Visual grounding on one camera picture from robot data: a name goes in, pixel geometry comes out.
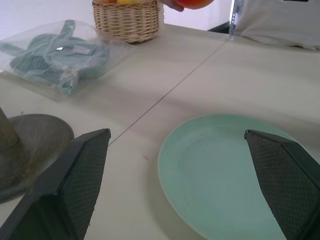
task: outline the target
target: ceramic plate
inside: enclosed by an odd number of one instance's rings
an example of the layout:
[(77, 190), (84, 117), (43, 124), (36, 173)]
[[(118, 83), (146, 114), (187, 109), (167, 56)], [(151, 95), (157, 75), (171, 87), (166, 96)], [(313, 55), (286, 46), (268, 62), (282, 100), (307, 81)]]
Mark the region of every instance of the ceramic plate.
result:
[(158, 174), (175, 211), (208, 240), (286, 240), (256, 176), (245, 131), (293, 140), (266, 122), (234, 115), (192, 119), (162, 145)]

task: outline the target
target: hand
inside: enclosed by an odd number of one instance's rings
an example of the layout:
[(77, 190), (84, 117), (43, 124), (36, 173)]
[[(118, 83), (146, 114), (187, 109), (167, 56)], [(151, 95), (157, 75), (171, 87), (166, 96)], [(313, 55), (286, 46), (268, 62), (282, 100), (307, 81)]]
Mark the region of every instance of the hand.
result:
[(159, 2), (167, 5), (169, 8), (177, 10), (178, 12), (182, 12), (185, 9), (183, 6), (176, 3), (175, 0), (159, 0)]

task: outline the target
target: white wall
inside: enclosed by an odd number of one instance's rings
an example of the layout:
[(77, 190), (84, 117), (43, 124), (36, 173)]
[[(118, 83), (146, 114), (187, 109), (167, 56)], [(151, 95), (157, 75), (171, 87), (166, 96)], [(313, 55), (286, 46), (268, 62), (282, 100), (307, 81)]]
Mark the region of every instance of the white wall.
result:
[(177, 12), (164, 7), (164, 22), (187, 28), (209, 30), (229, 21), (232, 0), (215, 0), (198, 10), (185, 9)]

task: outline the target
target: gray base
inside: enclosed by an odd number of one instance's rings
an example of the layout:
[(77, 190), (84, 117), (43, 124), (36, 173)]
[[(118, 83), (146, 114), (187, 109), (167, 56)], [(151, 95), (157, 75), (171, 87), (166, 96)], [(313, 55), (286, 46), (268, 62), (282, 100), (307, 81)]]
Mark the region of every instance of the gray base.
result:
[(63, 120), (44, 114), (9, 118), (19, 142), (0, 153), (0, 203), (23, 195), (74, 138)]

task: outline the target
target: table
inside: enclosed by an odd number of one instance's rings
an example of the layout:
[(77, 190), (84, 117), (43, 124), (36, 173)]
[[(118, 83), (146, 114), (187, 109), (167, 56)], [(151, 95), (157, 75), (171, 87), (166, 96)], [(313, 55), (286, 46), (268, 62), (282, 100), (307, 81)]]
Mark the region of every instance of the table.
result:
[[(118, 67), (71, 97), (0, 73), (8, 117), (64, 119), (75, 135), (111, 128), (102, 185), (86, 240), (201, 240), (172, 210), (157, 174), (165, 137), (204, 114), (256, 117), (320, 159), (320, 55), (168, 26)], [(20, 198), (0, 205), (0, 225)]]

